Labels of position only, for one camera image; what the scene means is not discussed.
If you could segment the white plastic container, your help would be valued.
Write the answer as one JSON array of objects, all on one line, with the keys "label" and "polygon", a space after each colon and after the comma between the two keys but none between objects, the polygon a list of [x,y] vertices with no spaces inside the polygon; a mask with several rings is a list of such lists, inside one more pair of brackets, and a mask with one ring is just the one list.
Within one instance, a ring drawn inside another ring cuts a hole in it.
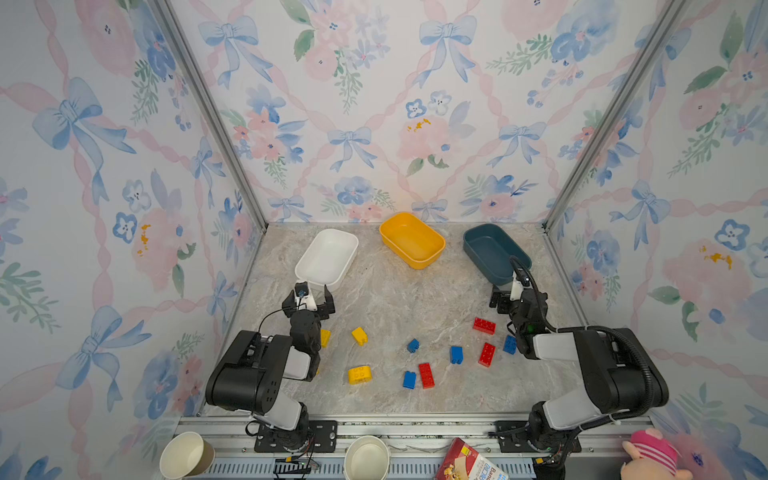
[{"label": "white plastic container", "polygon": [[297,280],[334,292],[349,270],[358,246],[359,239],[352,233],[337,229],[320,231],[295,266]]}]

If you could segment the small yellow lego brick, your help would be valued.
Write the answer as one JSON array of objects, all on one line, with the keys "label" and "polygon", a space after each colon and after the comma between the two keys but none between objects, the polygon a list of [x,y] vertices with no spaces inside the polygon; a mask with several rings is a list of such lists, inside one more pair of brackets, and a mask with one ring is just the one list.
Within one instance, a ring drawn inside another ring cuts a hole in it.
[{"label": "small yellow lego brick", "polygon": [[368,343],[368,335],[362,327],[358,327],[352,331],[352,336],[359,346],[363,346]]}]

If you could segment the dark teal plastic container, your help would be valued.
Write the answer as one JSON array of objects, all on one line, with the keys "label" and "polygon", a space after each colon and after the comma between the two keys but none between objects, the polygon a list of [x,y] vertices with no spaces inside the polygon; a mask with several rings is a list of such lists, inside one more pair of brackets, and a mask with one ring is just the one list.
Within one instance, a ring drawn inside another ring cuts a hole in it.
[{"label": "dark teal plastic container", "polygon": [[516,257],[528,269],[532,267],[528,254],[495,224],[482,224],[467,230],[463,234],[463,249],[477,269],[495,286],[512,281],[514,268],[510,257]]}]

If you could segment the yellow plastic container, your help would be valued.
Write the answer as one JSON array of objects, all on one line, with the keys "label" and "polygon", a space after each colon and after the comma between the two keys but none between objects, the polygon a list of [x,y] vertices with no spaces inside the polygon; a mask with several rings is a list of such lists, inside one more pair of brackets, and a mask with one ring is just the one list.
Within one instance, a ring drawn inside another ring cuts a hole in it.
[{"label": "yellow plastic container", "polygon": [[400,212],[379,227],[382,242],[415,270],[433,264],[446,247],[445,238],[411,213]]}]

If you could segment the yellow lego brick near arm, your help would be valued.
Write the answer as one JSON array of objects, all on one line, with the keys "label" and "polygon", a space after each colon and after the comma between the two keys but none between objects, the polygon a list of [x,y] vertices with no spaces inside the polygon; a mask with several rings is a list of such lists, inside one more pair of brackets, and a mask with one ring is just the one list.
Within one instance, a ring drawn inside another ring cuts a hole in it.
[{"label": "yellow lego brick near arm", "polygon": [[326,329],[321,330],[321,347],[326,348],[328,346],[331,337],[331,332]]}]

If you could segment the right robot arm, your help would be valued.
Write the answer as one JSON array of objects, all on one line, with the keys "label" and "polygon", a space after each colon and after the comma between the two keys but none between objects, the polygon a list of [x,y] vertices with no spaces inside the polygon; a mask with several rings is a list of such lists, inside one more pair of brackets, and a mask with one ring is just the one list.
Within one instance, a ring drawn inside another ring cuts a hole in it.
[{"label": "right robot arm", "polygon": [[501,443],[528,446],[563,461],[578,436],[666,405],[669,388],[658,368],[629,328],[555,327],[548,318],[547,295],[530,269],[516,256],[511,289],[495,288],[491,306],[509,317],[515,350],[528,360],[572,362],[581,383],[570,392],[536,403],[520,426],[495,425]]}]

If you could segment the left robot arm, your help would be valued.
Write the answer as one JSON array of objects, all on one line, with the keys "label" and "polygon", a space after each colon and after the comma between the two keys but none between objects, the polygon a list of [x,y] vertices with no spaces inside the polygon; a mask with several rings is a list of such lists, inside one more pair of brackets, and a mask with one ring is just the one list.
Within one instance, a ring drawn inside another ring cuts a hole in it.
[{"label": "left robot arm", "polygon": [[282,302],[289,320],[287,335],[241,330],[217,363],[206,384],[207,404],[250,415],[245,433],[257,453],[331,453],[338,423],[312,420],[307,406],[281,390],[284,380],[312,381],[320,366],[321,322],[335,313],[327,287],[315,301],[309,284],[298,282]]}]

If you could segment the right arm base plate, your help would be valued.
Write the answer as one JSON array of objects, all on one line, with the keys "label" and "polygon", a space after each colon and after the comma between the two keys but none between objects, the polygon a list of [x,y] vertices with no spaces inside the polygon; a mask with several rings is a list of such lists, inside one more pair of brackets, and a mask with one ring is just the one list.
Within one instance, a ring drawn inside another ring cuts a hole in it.
[{"label": "right arm base plate", "polygon": [[494,437],[502,453],[561,453],[566,445],[568,431],[552,430],[546,426],[531,427],[527,421],[499,420],[494,423]]}]

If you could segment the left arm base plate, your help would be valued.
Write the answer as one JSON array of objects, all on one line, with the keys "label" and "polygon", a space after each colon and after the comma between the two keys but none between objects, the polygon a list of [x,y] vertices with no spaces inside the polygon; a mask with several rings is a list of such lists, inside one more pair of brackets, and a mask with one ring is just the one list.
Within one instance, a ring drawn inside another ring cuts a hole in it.
[{"label": "left arm base plate", "polygon": [[282,430],[260,425],[255,435],[255,453],[333,453],[337,445],[338,422],[309,420],[296,430]]}]

